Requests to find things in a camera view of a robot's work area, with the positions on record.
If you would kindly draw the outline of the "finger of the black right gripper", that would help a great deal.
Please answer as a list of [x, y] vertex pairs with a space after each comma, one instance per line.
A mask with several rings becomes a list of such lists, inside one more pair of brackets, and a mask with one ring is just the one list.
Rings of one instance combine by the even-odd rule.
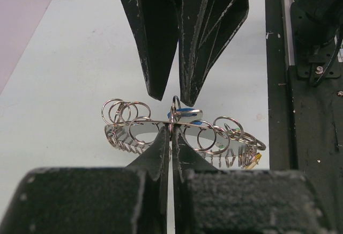
[[121, 0], [136, 42], [147, 93], [162, 100], [178, 43], [181, 0]]
[[179, 74], [184, 104], [195, 104], [208, 73], [248, 12], [249, 0], [181, 0]]

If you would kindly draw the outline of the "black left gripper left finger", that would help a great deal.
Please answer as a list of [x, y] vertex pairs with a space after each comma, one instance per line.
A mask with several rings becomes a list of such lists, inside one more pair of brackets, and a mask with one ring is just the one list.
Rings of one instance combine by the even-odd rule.
[[166, 233], [169, 130], [126, 167], [29, 171], [1, 233]]

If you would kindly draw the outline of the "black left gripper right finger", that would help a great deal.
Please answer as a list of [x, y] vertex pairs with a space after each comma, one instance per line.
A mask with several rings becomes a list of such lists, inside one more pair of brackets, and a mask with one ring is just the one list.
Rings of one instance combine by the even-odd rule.
[[215, 168], [178, 136], [172, 142], [176, 233], [334, 233], [299, 171]]

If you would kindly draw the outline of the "yellow tag key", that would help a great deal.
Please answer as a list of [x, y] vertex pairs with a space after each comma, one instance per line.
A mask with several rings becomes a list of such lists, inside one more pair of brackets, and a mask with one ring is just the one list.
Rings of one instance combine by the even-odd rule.
[[252, 170], [254, 167], [256, 167], [259, 164], [259, 161], [261, 159], [262, 155], [260, 153], [257, 153], [251, 162], [249, 162], [244, 169], [245, 170]]

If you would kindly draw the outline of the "steel disc with key rings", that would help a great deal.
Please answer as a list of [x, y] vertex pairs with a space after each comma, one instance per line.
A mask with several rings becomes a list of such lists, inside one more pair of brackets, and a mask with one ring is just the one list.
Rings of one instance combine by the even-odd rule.
[[[151, 117], [150, 107], [141, 101], [122, 99], [107, 100], [101, 108], [105, 123], [107, 141], [115, 149], [134, 154], [142, 154], [157, 139], [159, 131], [168, 130], [167, 143], [175, 142], [180, 136], [191, 150], [212, 162], [225, 162], [226, 167], [234, 163], [244, 167], [253, 157], [266, 150], [266, 145], [244, 130], [234, 118], [219, 116], [212, 122], [202, 117], [202, 124], [172, 123], [168, 120], [155, 120]], [[232, 128], [240, 128], [241, 133], [233, 133]]]

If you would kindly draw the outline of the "blue tag key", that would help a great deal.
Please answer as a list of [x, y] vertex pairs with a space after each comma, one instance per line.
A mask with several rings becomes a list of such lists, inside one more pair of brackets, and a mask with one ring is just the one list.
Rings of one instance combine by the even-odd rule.
[[167, 114], [168, 120], [172, 123], [190, 123], [201, 125], [203, 111], [190, 107], [181, 107], [178, 96], [173, 96], [170, 112]]

